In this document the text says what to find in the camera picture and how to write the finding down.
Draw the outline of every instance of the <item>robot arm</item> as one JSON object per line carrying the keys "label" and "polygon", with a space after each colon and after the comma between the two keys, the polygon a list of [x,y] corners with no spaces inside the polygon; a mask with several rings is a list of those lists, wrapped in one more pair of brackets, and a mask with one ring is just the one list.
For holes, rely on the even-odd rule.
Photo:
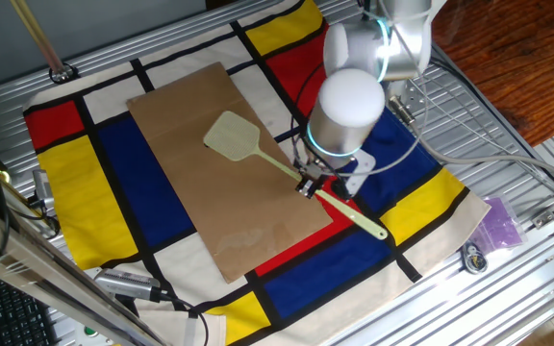
{"label": "robot arm", "polygon": [[429,63],[431,20],[446,0],[380,1],[384,15],[335,24],[326,33],[327,79],[302,135],[309,149],[304,177],[318,185],[327,165],[339,169],[353,160],[380,118],[386,95],[400,96],[405,81]]}

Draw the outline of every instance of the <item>keyboard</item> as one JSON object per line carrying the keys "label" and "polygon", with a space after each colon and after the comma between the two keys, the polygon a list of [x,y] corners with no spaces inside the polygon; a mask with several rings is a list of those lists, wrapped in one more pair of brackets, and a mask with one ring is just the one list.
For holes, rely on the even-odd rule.
{"label": "keyboard", "polygon": [[47,309],[0,280],[0,346],[55,345]]}

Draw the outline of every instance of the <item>red square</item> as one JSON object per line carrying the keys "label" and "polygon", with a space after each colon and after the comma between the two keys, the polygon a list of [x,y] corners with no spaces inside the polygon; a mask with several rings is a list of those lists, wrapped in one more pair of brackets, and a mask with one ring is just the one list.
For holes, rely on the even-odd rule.
{"label": "red square", "polygon": [[32,111],[25,115],[25,123],[36,151],[85,129],[73,101],[45,110]]}
{"label": "red square", "polygon": [[[322,189],[330,193],[333,197],[339,198],[333,193],[333,191],[330,188],[330,185],[334,180],[335,178],[332,178],[330,181],[326,182],[326,184],[324,184]],[[317,199],[320,201],[320,203],[322,204],[322,207],[324,207],[328,215],[333,219],[333,222],[330,225],[324,227],[323,229],[317,231],[316,233],[309,235],[302,241],[292,245],[291,247],[289,247],[288,250],[282,252],[281,254],[275,256],[272,259],[269,259],[268,261],[258,266],[256,268],[256,273],[258,274],[258,276],[262,276],[270,272],[271,270],[279,267],[280,265],[288,262],[289,260],[292,260],[295,257],[303,254],[307,250],[315,247],[317,244],[320,244],[321,242],[330,238],[331,236],[336,235],[339,232],[345,230],[346,228],[352,226],[353,222],[349,218],[347,218],[347,216],[343,215],[332,205],[324,202],[324,200],[321,199],[321,197]],[[350,208],[356,211],[360,211],[356,206],[356,204],[354,203],[354,201],[352,200],[349,200],[345,204],[347,204]]]}
{"label": "red square", "polygon": [[324,24],[323,32],[317,37],[266,60],[266,64],[294,102],[305,80],[310,78],[296,105],[305,116],[314,107],[319,88],[326,79],[323,66],[315,72],[314,70],[323,61],[324,37],[327,30],[328,25]]}

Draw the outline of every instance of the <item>paper bag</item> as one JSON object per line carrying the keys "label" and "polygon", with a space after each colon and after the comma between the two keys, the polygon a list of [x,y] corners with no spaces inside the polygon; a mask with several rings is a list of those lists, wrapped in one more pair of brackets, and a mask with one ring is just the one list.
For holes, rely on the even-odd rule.
{"label": "paper bag", "polygon": [[233,111],[261,129],[263,151],[291,167],[221,63],[130,100],[128,108],[226,282],[332,221],[264,159],[229,161],[204,146],[217,118]]}

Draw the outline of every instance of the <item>tablecloth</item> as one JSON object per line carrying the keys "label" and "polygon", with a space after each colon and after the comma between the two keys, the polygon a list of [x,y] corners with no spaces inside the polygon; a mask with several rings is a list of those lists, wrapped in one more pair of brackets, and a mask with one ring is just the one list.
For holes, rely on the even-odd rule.
{"label": "tablecloth", "polygon": [[[25,107],[25,121],[78,265],[159,279],[202,311],[226,315],[229,345],[316,345],[456,251],[489,207],[417,147],[393,169],[369,177],[348,202],[388,228],[385,241],[324,205],[331,225],[226,284],[125,106],[221,62],[292,159],[290,117],[306,121],[325,79],[317,67],[327,27],[312,0],[285,0],[36,95]],[[379,167],[413,140],[385,111],[363,150]],[[173,309],[142,301],[137,308],[140,317]]]}

